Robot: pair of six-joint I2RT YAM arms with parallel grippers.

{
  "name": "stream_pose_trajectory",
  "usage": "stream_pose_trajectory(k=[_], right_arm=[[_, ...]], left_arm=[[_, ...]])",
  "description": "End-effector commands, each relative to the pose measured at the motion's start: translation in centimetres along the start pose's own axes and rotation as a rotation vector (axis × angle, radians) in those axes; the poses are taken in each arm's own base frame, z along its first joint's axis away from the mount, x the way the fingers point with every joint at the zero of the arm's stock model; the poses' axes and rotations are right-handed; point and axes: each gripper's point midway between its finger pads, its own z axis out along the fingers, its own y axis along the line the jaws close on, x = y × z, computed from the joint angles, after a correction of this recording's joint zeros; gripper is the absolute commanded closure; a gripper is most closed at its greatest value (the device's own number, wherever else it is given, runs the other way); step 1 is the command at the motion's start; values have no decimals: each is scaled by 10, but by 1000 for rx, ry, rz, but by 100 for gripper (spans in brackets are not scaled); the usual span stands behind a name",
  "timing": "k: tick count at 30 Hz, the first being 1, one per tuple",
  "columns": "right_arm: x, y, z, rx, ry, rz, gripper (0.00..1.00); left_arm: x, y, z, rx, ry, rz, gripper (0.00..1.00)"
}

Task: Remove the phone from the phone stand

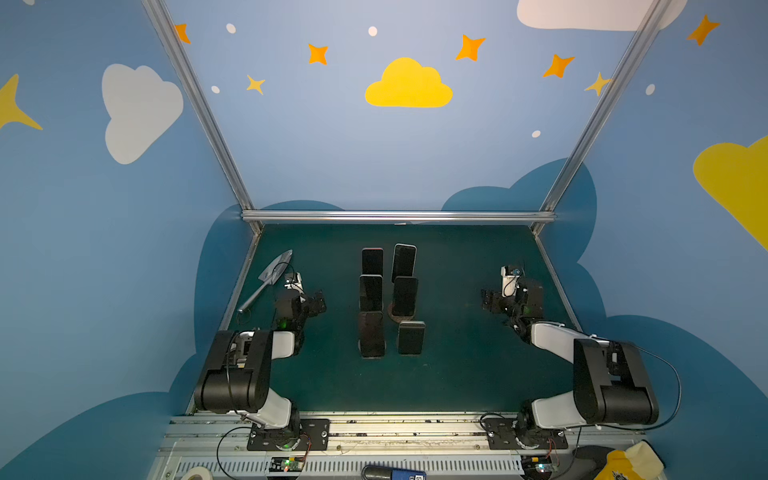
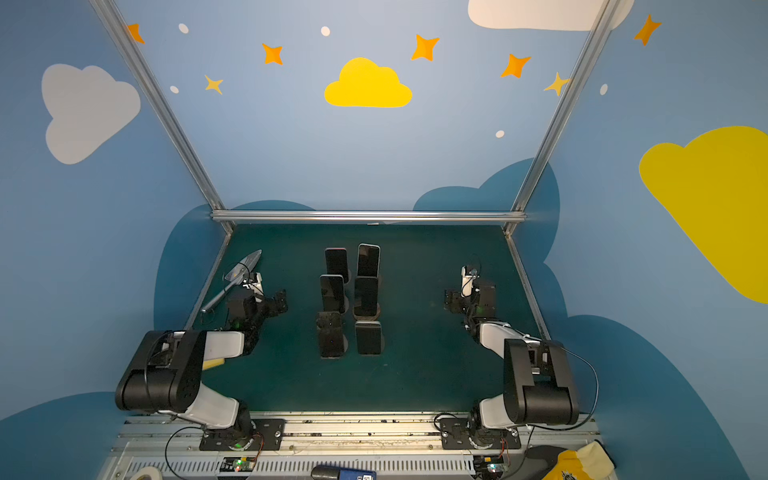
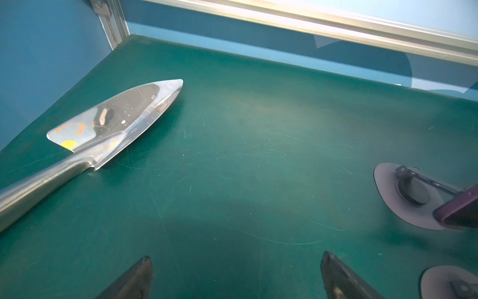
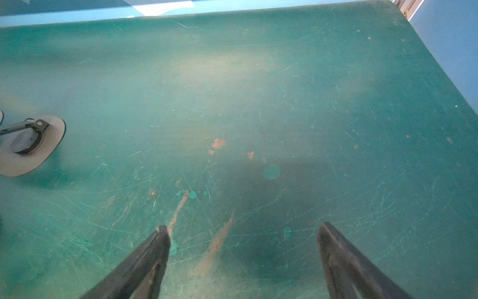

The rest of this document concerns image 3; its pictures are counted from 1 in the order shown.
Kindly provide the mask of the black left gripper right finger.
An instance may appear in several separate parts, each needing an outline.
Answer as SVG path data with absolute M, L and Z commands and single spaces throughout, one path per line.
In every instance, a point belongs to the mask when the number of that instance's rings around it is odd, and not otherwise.
M 329 299 L 385 298 L 330 251 L 322 256 L 321 275 Z

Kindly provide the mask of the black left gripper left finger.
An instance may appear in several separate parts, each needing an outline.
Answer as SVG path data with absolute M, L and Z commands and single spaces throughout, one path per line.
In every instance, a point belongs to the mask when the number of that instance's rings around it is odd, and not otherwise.
M 153 278 L 151 258 L 144 256 L 102 291 L 96 299 L 148 299 Z

